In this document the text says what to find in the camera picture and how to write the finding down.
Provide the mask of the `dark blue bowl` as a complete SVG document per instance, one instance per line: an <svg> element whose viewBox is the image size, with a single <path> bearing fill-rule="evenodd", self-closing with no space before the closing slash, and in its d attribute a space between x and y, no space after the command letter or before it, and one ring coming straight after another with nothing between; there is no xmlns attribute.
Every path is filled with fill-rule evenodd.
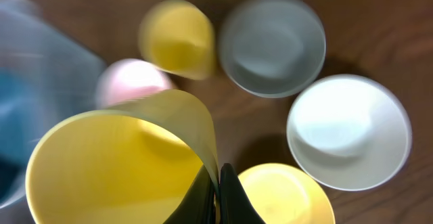
<svg viewBox="0 0 433 224"><path fill-rule="evenodd" d="M1 69L1 200L19 188L23 174L41 136L39 90L26 77Z"/></svg>

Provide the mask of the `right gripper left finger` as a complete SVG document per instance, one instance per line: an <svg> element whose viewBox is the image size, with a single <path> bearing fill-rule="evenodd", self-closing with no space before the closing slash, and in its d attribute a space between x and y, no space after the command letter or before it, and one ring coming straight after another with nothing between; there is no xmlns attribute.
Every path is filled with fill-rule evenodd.
<svg viewBox="0 0 433 224"><path fill-rule="evenodd" d="M180 205L164 224L215 224L215 190L202 166Z"/></svg>

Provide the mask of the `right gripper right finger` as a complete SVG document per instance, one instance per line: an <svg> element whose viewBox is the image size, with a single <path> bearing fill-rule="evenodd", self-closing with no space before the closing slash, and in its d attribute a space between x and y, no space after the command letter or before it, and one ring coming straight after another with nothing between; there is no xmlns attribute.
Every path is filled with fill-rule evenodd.
<svg viewBox="0 0 433 224"><path fill-rule="evenodd" d="M221 168L220 205L222 224L265 224L251 205L234 167Z"/></svg>

